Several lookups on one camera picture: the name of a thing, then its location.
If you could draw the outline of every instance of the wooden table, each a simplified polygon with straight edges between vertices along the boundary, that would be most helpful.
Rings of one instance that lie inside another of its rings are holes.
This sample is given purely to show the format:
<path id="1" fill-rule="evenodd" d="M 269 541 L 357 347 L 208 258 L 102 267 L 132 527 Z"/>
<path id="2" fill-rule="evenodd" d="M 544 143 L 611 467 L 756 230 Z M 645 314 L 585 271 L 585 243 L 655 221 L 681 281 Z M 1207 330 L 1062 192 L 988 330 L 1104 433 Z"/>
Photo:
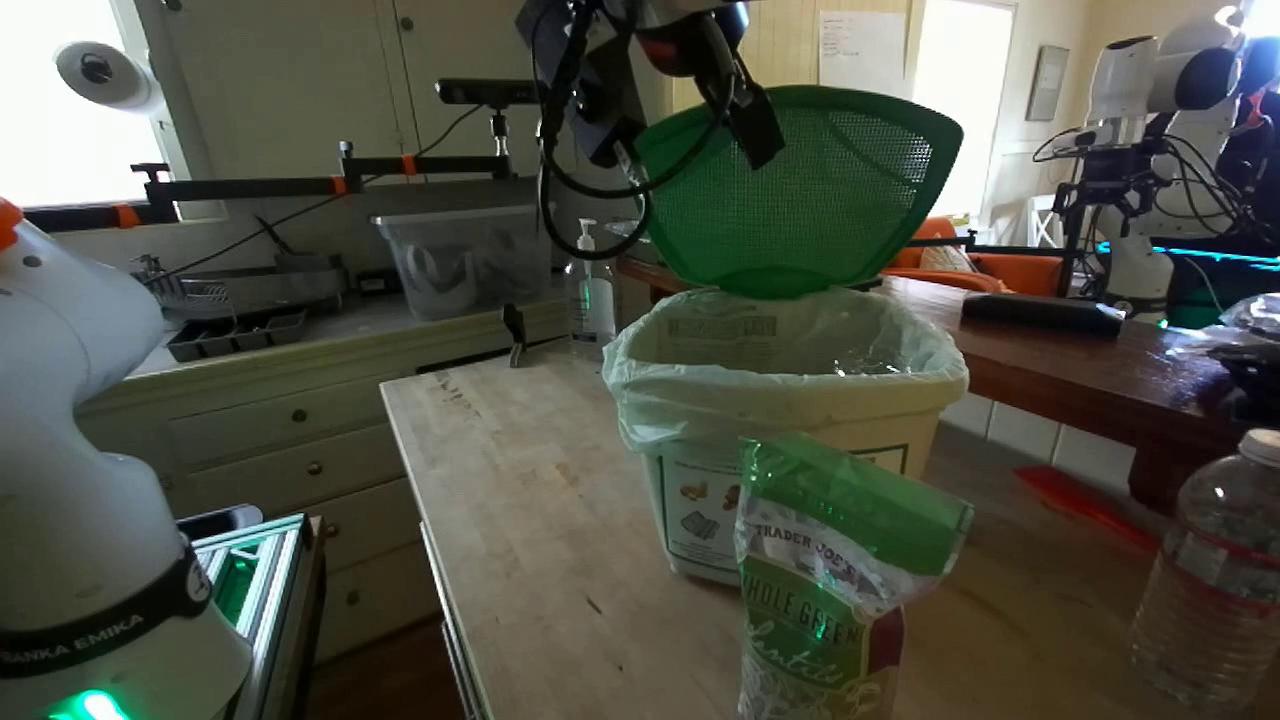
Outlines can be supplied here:
<path id="1" fill-rule="evenodd" d="M 553 347 L 386 385 L 441 604 L 485 714 L 729 720 L 736 590 L 673 577 L 585 361 Z M 1150 561 L 1034 502 L 996 442 L 942 433 L 927 478 L 981 507 L 908 606 L 906 720 L 1179 714 L 1130 664 Z M 1280 713 L 1280 681 L 1256 714 Z"/>
<path id="2" fill-rule="evenodd" d="M 681 286 L 645 258 L 615 267 L 655 293 Z M 1170 330 L 1151 324 L 1125 324 L 1122 334 L 962 324 L 966 286 L 886 274 L 879 293 L 958 334 L 978 397 L 1132 442 L 1130 493 L 1156 513 L 1172 513 L 1189 473 L 1239 440 L 1239 426 L 1205 409 L 1223 389 L 1223 368 L 1170 354 Z"/>

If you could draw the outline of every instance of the drawer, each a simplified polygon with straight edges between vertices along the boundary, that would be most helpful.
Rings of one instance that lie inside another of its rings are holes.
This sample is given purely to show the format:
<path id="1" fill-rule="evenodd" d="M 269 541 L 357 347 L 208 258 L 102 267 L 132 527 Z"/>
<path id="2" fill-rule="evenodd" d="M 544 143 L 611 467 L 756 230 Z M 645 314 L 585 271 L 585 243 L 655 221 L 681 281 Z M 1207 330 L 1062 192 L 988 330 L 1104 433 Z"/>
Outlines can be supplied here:
<path id="1" fill-rule="evenodd" d="M 389 474 L 389 422 L 293 442 L 283 450 L 265 450 L 243 465 L 224 465 L 208 473 L 189 473 L 176 497 L 198 507 L 257 502 L 272 513 L 296 513 Z"/>
<path id="2" fill-rule="evenodd" d="M 360 422 L 386 422 L 375 385 L 337 385 L 321 392 L 181 416 L 165 426 L 165 458 L 168 467 L 208 467 L 217 458 L 272 450 Z"/>
<path id="3" fill-rule="evenodd" d="M 415 502 L 405 478 L 360 489 L 310 513 L 325 519 L 325 561 L 337 572 L 415 541 Z"/>
<path id="4" fill-rule="evenodd" d="M 421 549 L 405 544 L 369 564 L 330 572 L 325 624 L 315 658 L 334 658 L 369 640 L 421 621 Z"/>

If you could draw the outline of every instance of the white bin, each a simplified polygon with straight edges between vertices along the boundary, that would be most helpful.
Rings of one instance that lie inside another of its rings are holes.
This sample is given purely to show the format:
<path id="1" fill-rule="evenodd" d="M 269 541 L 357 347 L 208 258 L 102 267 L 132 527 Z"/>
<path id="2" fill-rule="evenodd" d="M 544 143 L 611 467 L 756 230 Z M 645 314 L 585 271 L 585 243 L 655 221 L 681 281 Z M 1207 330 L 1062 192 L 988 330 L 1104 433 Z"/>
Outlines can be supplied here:
<path id="1" fill-rule="evenodd" d="M 553 286 L 556 246 L 533 202 L 375 214 L 396 255 L 408 313 L 443 318 L 526 303 Z"/>
<path id="2" fill-rule="evenodd" d="M 746 300 L 681 293 L 606 353 L 623 440 L 673 568 L 736 585 L 739 442 L 801 433 L 919 474 L 967 385 L 953 334 L 867 293 Z"/>

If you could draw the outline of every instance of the cabinet door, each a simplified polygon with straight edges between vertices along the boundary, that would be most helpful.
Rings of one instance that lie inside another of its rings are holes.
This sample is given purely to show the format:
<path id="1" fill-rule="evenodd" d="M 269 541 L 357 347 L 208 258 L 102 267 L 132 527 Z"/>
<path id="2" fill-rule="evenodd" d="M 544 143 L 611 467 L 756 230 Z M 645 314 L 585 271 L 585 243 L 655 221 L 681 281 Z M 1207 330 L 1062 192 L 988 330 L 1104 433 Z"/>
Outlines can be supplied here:
<path id="1" fill-rule="evenodd" d="M 321 440 L 344 426 L 379 422 L 386 409 L 371 385 L 334 385 L 315 392 L 269 397 L 174 421 L 168 467 L 208 467 L 283 442 Z"/>
<path id="2" fill-rule="evenodd" d="M 421 621 L 421 572 L 426 561 L 415 544 L 334 572 L 315 658 L 334 658 Z"/>
<path id="3" fill-rule="evenodd" d="M 415 502 L 405 478 L 360 489 L 310 513 L 325 519 L 325 561 L 334 572 L 415 541 Z"/>
<path id="4" fill-rule="evenodd" d="M 201 175 L 337 175 L 337 143 L 405 152 L 393 0 L 185 0 L 159 8 L 208 157 Z"/>
<path id="5" fill-rule="evenodd" d="M 386 482 L 389 474 L 389 422 L 325 437 L 311 442 L 293 442 L 239 465 L 194 473 L 181 478 L 181 499 L 201 513 L 222 502 L 257 502 L 269 516 L 293 513 L 315 499 L 360 493 Z"/>

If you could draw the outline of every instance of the green light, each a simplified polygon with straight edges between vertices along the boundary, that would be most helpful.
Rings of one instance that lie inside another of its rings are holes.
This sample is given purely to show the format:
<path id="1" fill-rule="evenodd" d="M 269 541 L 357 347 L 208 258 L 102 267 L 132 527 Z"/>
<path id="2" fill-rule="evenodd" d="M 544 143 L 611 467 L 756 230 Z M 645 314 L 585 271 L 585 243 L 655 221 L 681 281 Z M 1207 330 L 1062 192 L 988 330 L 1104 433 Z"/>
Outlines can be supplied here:
<path id="1" fill-rule="evenodd" d="M 224 572 L 213 580 L 213 604 L 237 624 L 243 610 L 243 595 L 251 586 L 262 564 L 262 544 L 239 544 L 228 551 Z"/>
<path id="2" fill-rule="evenodd" d="M 49 713 L 49 720 L 132 720 L 120 698 L 106 689 L 88 689 L 67 695 L 59 709 Z"/>

